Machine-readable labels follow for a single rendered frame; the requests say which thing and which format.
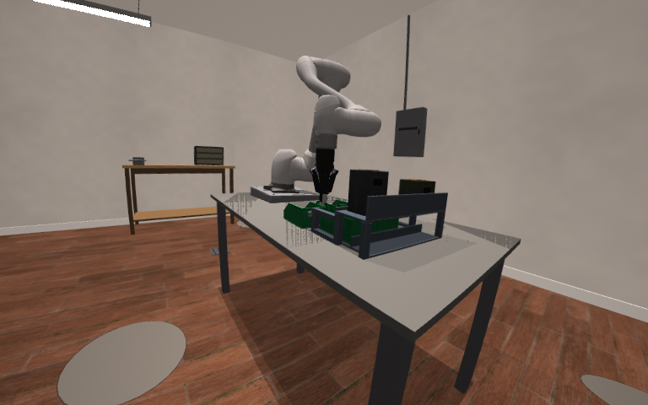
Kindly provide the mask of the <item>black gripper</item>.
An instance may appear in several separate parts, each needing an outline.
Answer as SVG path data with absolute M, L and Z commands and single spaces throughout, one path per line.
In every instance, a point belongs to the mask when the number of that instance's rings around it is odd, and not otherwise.
M 327 202 L 327 194 L 329 194 L 329 192 L 332 192 L 333 184 L 336 175 L 338 174 L 338 170 L 335 170 L 333 165 L 334 155 L 335 155 L 335 149 L 317 148 L 316 165 L 315 168 L 310 169 L 315 190 L 320 194 L 319 205 L 322 206 L 324 206 L 324 204 Z M 327 161 L 333 161 L 333 162 L 327 162 Z

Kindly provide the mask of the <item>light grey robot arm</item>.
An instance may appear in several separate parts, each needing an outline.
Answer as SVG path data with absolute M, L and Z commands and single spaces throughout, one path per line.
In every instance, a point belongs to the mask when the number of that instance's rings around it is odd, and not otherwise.
M 273 193 L 300 193 L 294 189 L 295 181 L 313 182 L 310 169 L 316 164 L 316 148 L 336 149 L 338 134 L 371 137 L 381 129 L 381 119 L 375 113 L 339 94 L 350 81 L 350 72 L 345 66 L 302 56 L 296 71 L 305 85 L 320 96 L 316 102 L 310 146 L 303 157 L 297 157 L 292 149 L 280 149 L 273 158 L 271 184 L 262 186 Z

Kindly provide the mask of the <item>green open-front bin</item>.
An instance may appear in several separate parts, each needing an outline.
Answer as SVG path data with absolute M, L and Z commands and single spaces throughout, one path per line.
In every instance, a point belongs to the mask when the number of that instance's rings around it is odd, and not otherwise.
M 375 232 L 398 228 L 399 219 L 376 222 Z
M 343 242 L 350 245 L 351 236 L 360 235 L 361 222 L 362 221 L 359 221 L 357 219 L 352 219 L 347 216 L 343 217 Z M 376 222 L 373 222 L 371 233 L 375 233 L 375 228 L 376 228 Z M 320 229 L 333 235 L 334 221 L 322 217 L 320 219 Z
M 340 200 L 335 200 L 332 204 L 324 202 L 324 207 L 326 207 L 326 211 L 335 213 L 335 207 L 344 207 L 348 206 L 347 202 L 340 201 Z M 316 204 L 320 204 L 320 201 L 317 201 Z
M 300 208 L 294 204 L 288 203 L 283 211 L 283 218 L 301 229 L 311 228 L 311 217 L 308 217 L 308 212 L 311 211 L 312 208 L 326 210 L 326 207 L 313 202 L 309 202 L 305 208 Z

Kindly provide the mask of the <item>dark green tool case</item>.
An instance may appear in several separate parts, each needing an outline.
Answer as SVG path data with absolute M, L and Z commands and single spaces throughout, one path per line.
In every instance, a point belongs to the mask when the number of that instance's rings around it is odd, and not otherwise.
M 398 195 L 435 192 L 435 181 L 431 181 L 431 182 L 424 182 L 424 181 L 426 180 L 400 179 Z

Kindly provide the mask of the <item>dark grey case with orange latches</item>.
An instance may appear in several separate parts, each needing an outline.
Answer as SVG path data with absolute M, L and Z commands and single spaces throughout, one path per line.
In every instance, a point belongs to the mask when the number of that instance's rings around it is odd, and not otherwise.
M 387 194 L 388 171 L 350 170 L 348 211 L 366 215 L 368 196 Z

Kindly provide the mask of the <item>grey metal shelf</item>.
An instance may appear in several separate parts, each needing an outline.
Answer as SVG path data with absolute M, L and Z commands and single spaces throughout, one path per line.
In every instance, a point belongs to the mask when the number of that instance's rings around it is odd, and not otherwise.
M 311 232 L 336 246 L 344 245 L 357 251 L 359 258 L 363 260 L 377 257 L 442 238 L 447 196 L 448 192 L 368 196 L 365 216 L 349 212 L 348 206 L 335 207 L 335 213 L 312 208 L 308 212 L 308 217 L 311 217 Z M 417 216 L 430 213 L 437 213 L 435 235 L 421 232 L 422 224 L 416 224 Z M 320 229 L 319 215 L 334 221 L 333 235 Z M 351 236 L 350 245 L 343 242 L 344 216 L 362 221 L 360 235 Z M 408 224 L 399 221 L 397 229 L 371 233 L 372 222 L 406 217 L 409 217 Z

